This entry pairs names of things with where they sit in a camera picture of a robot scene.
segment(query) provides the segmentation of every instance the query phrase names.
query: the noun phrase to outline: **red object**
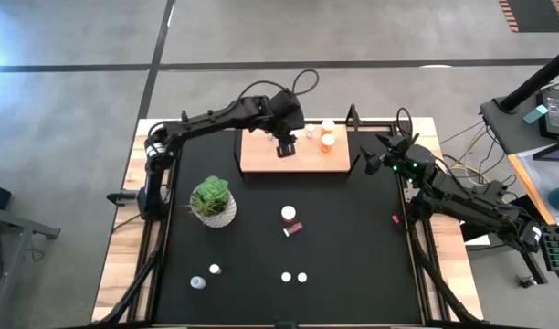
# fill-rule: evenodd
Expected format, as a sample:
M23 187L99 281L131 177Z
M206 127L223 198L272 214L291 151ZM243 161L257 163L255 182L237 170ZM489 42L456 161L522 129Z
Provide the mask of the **red object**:
M298 232L299 230L301 230L302 226L301 223L296 223L292 226L290 226L289 228L285 228L283 229L283 234L286 235L286 237L289 237L290 235Z

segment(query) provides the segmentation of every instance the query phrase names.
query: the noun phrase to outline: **succulent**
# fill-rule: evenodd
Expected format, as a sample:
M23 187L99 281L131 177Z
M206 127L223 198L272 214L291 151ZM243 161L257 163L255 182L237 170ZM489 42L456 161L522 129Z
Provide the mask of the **succulent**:
M225 211L228 203L228 181L209 176L191 197L193 210L201 216L212 217Z

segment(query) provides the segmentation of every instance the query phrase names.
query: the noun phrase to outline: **gray concrete floor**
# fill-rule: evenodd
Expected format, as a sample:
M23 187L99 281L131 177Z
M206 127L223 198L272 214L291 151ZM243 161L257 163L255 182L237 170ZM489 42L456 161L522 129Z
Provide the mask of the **gray concrete floor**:
M165 4L0 0L0 65L150 63ZM557 52L559 34L512 33L496 0L179 0L162 62L547 58ZM301 103L308 117L344 116L351 103L365 117L392 117L405 106L414 116L434 117L444 140L480 120L482 102L537 69L322 69L320 85ZM160 72L148 117L221 108L254 80L290 85L297 72ZM146 77L0 73L0 186L15 195L11 211L62 227L57 241L35 239L44 260L33 263L26 255L8 328L88 322L115 213L105 195L120 187ZM443 144L443 151L462 154L472 134ZM489 146L485 137L471 163ZM496 149L492 162L500 156ZM489 177L511 173L503 161ZM524 193L520 185L512 190ZM516 254L471 260L485 318L559 328L557 280L522 291L511 280L525 274Z

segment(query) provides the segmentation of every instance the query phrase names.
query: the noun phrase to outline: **white pot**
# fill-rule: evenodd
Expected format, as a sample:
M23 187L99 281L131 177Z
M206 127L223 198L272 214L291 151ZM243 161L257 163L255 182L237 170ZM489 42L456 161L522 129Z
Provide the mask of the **white pot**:
M190 205L192 205L192 195L190 196ZM198 219L203 222L203 224L207 225L210 228L222 228L229 225L233 221L233 219L235 219L235 215L237 214L237 204L235 203L235 198L233 198L231 191L228 191L227 208L225 208L225 211L218 215L206 217L197 214L192 206L190 206L190 208L192 209L192 212L195 214L195 216L197 216Z

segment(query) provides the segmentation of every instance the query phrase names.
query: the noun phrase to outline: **keyboard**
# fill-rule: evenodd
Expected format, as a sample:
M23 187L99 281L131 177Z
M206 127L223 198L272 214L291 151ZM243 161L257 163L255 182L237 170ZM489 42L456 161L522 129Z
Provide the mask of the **keyboard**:
M543 237L540 246L549 271L559 271L559 226L542 226Z

